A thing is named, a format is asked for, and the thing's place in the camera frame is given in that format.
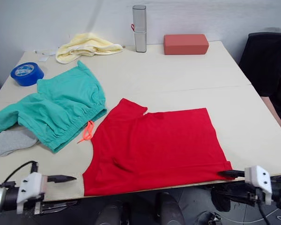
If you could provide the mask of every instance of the tape roll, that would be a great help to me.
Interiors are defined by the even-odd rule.
[[[44,77],[41,68],[34,62],[25,62],[14,68],[10,76],[21,86],[30,86]]]

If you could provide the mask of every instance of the gray sock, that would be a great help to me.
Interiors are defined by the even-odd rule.
[[[21,130],[7,130],[0,133],[0,157],[18,149],[31,147],[38,138],[27,128]]]

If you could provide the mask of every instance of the t-shirt sleeve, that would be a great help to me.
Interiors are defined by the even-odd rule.
[[[140,106],[123,98],[120,100],[119,104],[109,112],[108,118],[109,121],[131,120],[142,116],[147,111],[147,109],[147,107]]]

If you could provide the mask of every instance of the yellow towel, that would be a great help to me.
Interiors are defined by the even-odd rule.
[[[121,45],[101,39],[92,33],[77,34],[70,43],[61,46],[57,50],[56,60],[67,64],[82,55],[110,55],[119,53],[122,50]]]

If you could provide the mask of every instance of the table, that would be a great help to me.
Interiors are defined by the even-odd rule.
[[[206,107],[234,169],[260,165],[271,175],[281,174],[281,128],[222,43],[210,42],[206,55],[165,56],[162,47],[148,45],[147,53],[136,53],[131,46],[115,55],[81,57],[101,83],[107,109],[115,107],[121,98],[147,106],[148,112]],[[76,61],[61,65],[53,57],[42,63],[38,58],[40,55],[25,52],[19,64],[37,62],[45,79],[76,65]],[[0,110],[35,91],[36,85],[21,87],[9,77],[0,90]],[[103,119],[95,122],[96,127]],[[20,164],[35,160],[42,174],[77,178],[49,183],[45,200],[83,197],[82,174],[93,152],[90,142],[77,144],[80,139],[81,134],[56,154],[37,144],[0,157],[0,182]],[[23,169],[13,179],[19,182],[28,172],[28,168]]]

